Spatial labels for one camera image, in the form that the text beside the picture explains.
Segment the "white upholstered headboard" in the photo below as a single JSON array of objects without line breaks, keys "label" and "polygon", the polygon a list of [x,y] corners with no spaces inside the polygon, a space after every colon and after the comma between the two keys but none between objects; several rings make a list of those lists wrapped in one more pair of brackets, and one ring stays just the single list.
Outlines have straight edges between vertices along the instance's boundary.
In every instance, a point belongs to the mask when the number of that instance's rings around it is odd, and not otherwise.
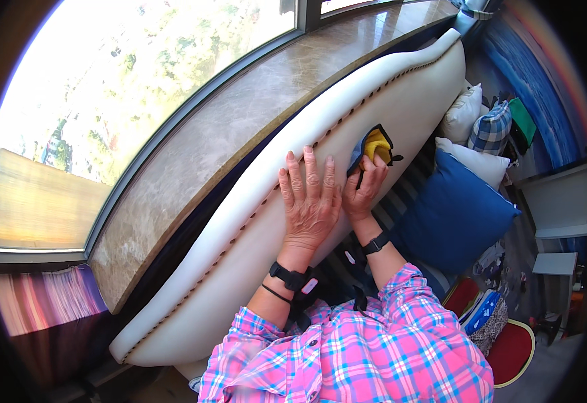
[{"label": "white upholstered headboard", "polygon": [[[138,366],[179,366],[209,356],[281,247],[284,206],[274,187],[286,152],[300,158],[303,147],[313,144],[318,161],[332,154],[337,183],[344,185],[354,145],[380,123],[394,154],[405,157],[391,167],[381,198],[456,99],[465,73],[459,33],[450,29],[425,49],[370,62],[309,103],[251,163],[179,267],[116,336],[110,345],[114,358]],[[350,231],[343,214],[311,264]]]}]

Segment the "clothing pile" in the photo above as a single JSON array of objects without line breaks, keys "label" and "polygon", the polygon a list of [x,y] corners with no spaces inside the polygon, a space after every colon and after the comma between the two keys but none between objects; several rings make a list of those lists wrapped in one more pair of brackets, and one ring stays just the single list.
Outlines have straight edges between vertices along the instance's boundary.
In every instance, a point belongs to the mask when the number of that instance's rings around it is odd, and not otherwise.
[{"label": "clothing pile", "polygon": [[508,322],[508,308],[501,294],[492,289],[477,294],[475,301],[463,312],[459,323],[484,356]]}]

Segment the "plaid pillow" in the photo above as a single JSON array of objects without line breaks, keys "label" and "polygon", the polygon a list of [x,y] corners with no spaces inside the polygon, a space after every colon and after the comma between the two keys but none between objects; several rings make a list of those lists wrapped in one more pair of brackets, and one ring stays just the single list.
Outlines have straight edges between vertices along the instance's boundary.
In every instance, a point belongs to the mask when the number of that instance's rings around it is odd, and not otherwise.
[{"label": "plaid pillow", "polygon": [[499,155],[508,141],[511,121],[508,101],[498,103],[490,112],[477,119],[468,139],[468,148]]}]

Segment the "window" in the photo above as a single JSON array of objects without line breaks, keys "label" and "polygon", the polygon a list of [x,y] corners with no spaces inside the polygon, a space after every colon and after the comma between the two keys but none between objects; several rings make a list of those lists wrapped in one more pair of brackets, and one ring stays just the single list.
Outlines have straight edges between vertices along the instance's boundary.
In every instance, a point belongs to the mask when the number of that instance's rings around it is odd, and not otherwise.
[{"label": "window", "polygon": [[213,76],[295,28],[273,0],[65,0],[0,107],[0,248],[82,250],[160,125]]},{"label": "window", "polygon": [[364,6],[368,4],[387,3],[392,0],[327,0],[323,1],[321,5],[321,14],[326,14],[341,8],[351,8],[351,6]]}]

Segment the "floor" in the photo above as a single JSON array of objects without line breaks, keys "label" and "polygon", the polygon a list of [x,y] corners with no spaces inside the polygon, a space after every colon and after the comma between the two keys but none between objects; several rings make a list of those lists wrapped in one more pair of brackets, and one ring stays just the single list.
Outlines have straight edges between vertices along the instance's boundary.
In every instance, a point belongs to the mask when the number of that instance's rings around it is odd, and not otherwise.
[{"label": "floor", "polygon": [[535,345],[535,354],[524,374],[514,383],[495,390],[494,402],[545,402],[562,380],[582,342],[582,335],[551,344]]},{"label": "floor", "polygon": [[128,403],[194,403],[197,393],[188,387],[188,380],[175,367],[167,367],[165,373],[150,386],[139,391]]}]

